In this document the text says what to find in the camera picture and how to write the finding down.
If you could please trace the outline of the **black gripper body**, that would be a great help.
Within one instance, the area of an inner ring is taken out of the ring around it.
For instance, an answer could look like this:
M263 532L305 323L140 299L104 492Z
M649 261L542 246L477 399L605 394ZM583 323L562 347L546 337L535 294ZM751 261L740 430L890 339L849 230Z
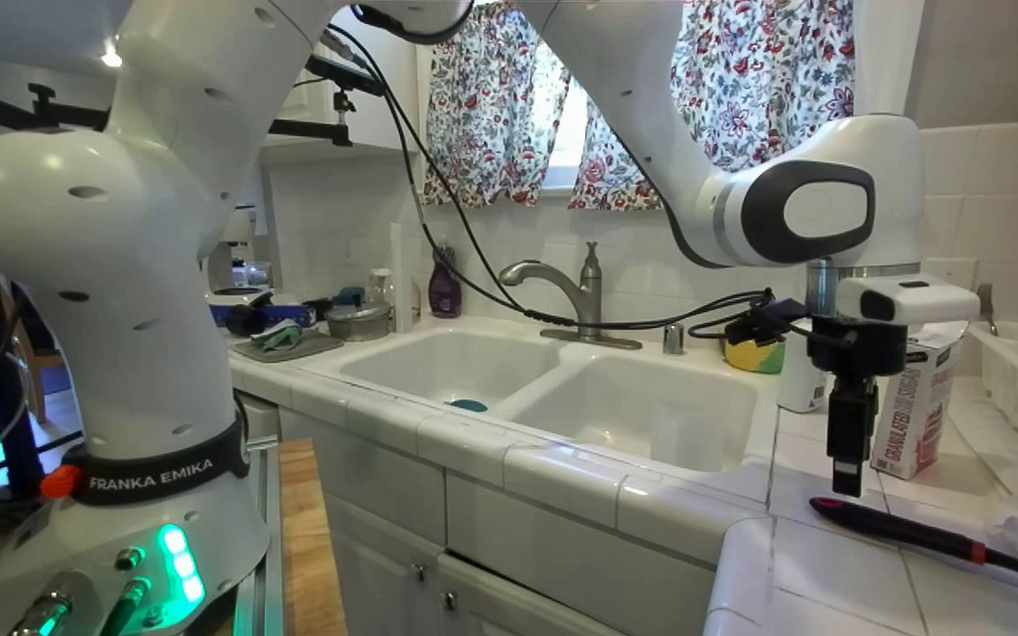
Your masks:
M904 330L849 317L818 317L811 361L833 374L899 374L904 368Z

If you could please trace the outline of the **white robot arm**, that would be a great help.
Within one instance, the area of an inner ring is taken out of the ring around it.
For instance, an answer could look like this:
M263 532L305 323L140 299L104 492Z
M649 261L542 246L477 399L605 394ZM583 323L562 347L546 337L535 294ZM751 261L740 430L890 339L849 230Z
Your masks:
M918 257L916 129L823 123L720 171L671 89L682 0L508 0L669 204L686 257L907 271ZM72 487L0 553L0 636L177 636L274 548L246 426L202 257L318 37L343 16L447 41L474 0L133 0L104 129L0 136L0 271L56 337L85 448Z

